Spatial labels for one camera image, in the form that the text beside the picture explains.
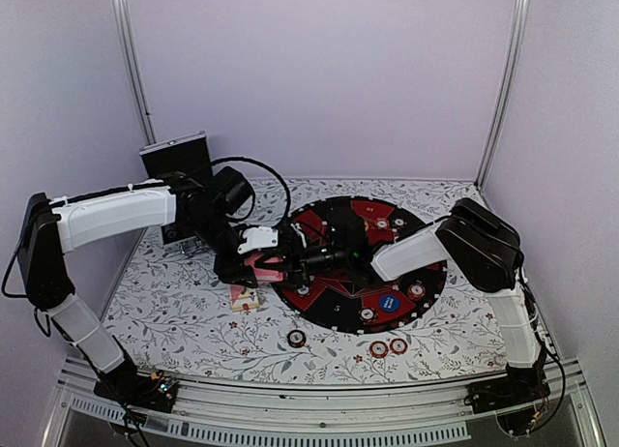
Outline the pink playing card deck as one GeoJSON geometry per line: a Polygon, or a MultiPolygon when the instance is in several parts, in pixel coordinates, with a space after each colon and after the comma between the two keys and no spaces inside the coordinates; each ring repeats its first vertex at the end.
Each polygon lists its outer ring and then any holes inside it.
{"type": "Polygon", "coordinates": [[[282,259],[265,253],[252,253],[244,260],[244,265],[250,267],[257,283],[281,283],[285,273],[280,269],[282,259]]]}

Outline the dark brown chip stack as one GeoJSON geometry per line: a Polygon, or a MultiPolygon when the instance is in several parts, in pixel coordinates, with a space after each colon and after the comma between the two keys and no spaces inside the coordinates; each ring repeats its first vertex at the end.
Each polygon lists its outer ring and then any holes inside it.
{"type": "Polygon", "coordinates": [[[292,330],[286,336],[287,343],[293,348],[300,348],[306,344],[307,337],[303,331],[292,330]]]}

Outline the dark chip bottom sector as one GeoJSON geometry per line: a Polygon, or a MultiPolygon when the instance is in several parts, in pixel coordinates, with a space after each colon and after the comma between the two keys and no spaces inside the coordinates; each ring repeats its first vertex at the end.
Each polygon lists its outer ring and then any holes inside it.
{"type": "Polygon", "coordinates": [[[377,319],[377,312],[372,308],[362,308],[359,317],[363,323],[372,323],[377,319]]]}

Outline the blue small blind button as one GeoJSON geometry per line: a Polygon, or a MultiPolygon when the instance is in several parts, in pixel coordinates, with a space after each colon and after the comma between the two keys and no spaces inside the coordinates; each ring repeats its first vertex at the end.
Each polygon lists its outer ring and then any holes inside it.
{"type": "Polygon", "coordinates": [[[385,313],[394,313],[399,309],[400,301],[394,295],[383,295],[379,299],[379,307],[385,313]]]}

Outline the orange chip stack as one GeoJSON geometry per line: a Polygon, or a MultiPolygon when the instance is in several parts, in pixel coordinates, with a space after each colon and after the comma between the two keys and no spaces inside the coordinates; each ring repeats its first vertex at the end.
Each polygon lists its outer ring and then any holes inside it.
{"type": "Polygon", "coordinates": [[[370,344],[368,351],[373,358],[385,358],[390,351],[389,346],[381,341],[374,341],[370,344]]]}

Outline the orange chip sector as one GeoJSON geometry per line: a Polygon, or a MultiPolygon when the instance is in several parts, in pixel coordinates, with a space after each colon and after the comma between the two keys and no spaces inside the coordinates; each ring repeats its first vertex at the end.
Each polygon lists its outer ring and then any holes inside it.
{"type": "Polygon", "coordinates": [[[408,286],[406,295],[411,301],[420,301],[426,295],[426,289],[419,283],[413,283],[408,286]]]}

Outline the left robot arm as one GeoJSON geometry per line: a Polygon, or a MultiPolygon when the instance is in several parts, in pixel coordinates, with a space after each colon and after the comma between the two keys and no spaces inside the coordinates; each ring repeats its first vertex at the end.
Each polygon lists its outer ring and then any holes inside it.
{"type": "Polygon", "coordinates": [[[151,226],[179,224],[213,249],[220,266],[242,264],[250,253],[282,246],[287,217],[274,226],[250,226],[234,213],[255,193],[245,176],[221,159],[224,169],[201,183],[193,172],[172,171],[144,182],[97,193],[49,198],[33,194],[9,261],[23,281],[21,298],[35,313],[45,335],[57,329],[79,351],[98,378],[95,393],[132,406],[171,412],[177,397],[174,378],[141,374],[127,350],[102,325],[76,292],[66,260],[80,248],[151,226]]]}

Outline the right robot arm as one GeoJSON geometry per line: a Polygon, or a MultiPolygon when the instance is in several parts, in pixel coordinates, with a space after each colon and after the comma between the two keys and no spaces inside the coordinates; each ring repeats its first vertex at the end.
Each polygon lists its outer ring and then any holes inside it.
{"type": "Polygon", "coordinates": [[[298,210],[273,248],[251,262],[303,318],[348,334],[375,334],[413,322],[443,291],[447,266],[486,296],[503,336],[506,373],[467,388],[475,413],[497,411],[503,432],[538,431],[558,411],[549,400],[550,352],[523,277],[516,231],[470,198],[429,223],[395,204],[332,197],[298,210]]]}

